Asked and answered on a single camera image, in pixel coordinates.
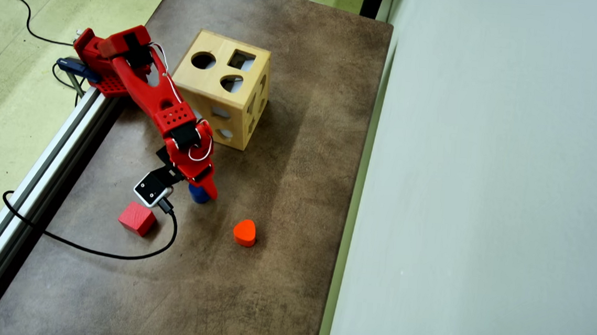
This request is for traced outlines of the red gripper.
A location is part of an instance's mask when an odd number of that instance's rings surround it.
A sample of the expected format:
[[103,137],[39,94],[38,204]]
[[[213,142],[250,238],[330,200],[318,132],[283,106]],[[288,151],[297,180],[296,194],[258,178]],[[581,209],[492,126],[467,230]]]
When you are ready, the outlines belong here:
[[210,199],[217,200],[218,189],[213,181],[213,175],[209,175],[212,172],[210,158],[213,154],[212,137],[204,136],[197,143],[185,144],[181,147],[171,137],[165,138],[164,143],[172,166],[194,183],[201,183],[203,179],[203,190]]

